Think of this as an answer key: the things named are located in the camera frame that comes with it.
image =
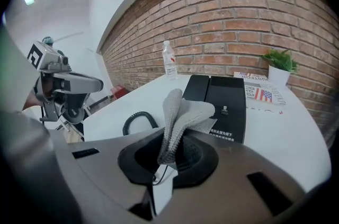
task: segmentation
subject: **floor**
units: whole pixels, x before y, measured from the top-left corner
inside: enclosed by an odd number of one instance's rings
[[[105,106],[109,105],[112,101],[113,99],[107,99],[101,102],[100,104],[96,105],[95,107],[91,108],[90,109],[91,114],[94,114],[96,111],[99,111],[101,108],[104,108]],[[81,136],[74,127],[70,126],[69,124],[66,125],[66,127],[69,130],[69,132],[64,128],[61,128],[59,131],[63,132],[63,135],[67,143],[82,142]]]

